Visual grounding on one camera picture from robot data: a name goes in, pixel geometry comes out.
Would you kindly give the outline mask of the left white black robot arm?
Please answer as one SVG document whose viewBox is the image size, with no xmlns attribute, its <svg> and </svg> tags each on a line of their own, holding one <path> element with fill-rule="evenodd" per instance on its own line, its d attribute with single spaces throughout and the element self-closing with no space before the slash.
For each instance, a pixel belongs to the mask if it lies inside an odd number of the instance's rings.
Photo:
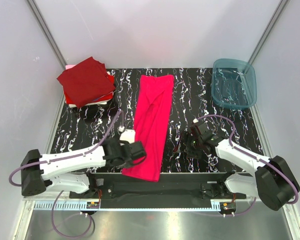
<svg viewBox="0 0 300 240">
<path fill-rule="evenodd" d="M 127 169 L 145 161 L 146 150 L 140 141 L 128 142 L 109 138 L 102 144 L 57 154 L 40 154 L 30 150 L 21 162 L 21 194 L 32 197 L 45 191 L 68 191 L 93 198 L 98 193 L 96 183 L 87 174 L 74 172 L 106 166 Z"/>
</svg>

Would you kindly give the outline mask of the bright pink t shirt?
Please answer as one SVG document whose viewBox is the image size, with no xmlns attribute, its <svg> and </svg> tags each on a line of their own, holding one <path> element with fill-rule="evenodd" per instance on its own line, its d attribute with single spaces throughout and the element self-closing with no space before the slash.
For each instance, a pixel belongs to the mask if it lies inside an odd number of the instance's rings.
<svg viewBox="0 0 300 240">
<path fill-rule="evenodd" d="M 124 168 L 124 176 L 158 182 L 169 126 L 174 76 L 145 76 L 140 78 L 139 95 L 134 114 L 135 141 L 145 148 L 145 160 L 131 168 Z"/>
</svg>

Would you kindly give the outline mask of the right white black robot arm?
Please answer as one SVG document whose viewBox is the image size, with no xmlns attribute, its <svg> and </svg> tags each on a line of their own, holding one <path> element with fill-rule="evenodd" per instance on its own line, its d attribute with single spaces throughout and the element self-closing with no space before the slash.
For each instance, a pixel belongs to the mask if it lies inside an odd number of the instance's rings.
<svg viewBox="0 0 300 240">
<path fill-rule="evenodd" d="M 197 160 L 214 155 L 244 170 L 247 175 L 228 173 L 219 181 L 217 192 L 222 198 L 244 194 L 259 198 L 273 211 L 299 199 L 300 186 L 284 158 L 252 152 L 222 134 L 214 134 L 203 123 L 193 123 L 189 130 L 184 130 L 173 151 Z"/>
</svg>

